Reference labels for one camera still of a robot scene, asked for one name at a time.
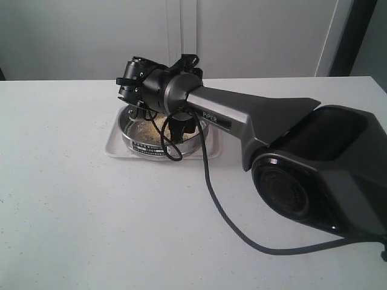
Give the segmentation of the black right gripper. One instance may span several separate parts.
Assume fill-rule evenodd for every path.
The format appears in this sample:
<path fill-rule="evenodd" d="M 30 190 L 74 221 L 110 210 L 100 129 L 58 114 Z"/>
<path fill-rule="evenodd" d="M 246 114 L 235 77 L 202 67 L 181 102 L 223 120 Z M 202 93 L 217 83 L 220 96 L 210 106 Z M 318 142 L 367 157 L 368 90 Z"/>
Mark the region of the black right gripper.
<path fill-rule="evenodd" d="M 169 67 L 134 56 L 126 64 L 122 77 L 116 78 L 119 99 L 138 108 L 166 113 L 165 91 Z"/>

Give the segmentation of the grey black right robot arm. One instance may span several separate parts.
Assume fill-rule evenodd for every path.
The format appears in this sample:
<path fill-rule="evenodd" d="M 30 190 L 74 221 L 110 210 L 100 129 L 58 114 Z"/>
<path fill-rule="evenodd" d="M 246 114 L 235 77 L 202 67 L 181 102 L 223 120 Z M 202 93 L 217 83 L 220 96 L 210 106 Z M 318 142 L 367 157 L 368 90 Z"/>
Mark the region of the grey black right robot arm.
<path fill-rule="evenodd" d="M 161 112 L 174 138 L 194 117 L 241 142 L 242 166 L 275 212 L 347 238 L 386 238 L 386 132 L 370 112 L 203 84 L 198 57 L 168 67 L 134 57 L 116 80 L 136 116 Z"/>

